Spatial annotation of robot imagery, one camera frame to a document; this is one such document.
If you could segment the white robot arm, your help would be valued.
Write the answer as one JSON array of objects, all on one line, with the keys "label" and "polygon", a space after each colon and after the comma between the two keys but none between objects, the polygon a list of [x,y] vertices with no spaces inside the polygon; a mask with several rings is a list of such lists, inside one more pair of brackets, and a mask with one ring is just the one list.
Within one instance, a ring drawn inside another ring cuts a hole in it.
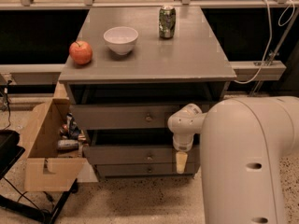
[{"label": "white robot arm", "polygon": [[299,98],[244,97],[204,113],[189,104],[167,122],[184,172],[200,136],[206,224],[287,224],[280,158],[299,149]]}]

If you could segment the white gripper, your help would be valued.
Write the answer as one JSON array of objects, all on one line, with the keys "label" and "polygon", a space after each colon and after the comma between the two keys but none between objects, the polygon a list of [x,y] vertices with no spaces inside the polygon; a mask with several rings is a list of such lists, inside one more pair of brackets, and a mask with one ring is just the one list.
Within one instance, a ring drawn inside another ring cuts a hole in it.
[{"label": "white gripper", "polygon": [[183,174],[188,159],[188,152],[192,148],[193,136],[189,134],[174,134],[173,135],[173,146],[176,153],[176,167],[177,173]]}]

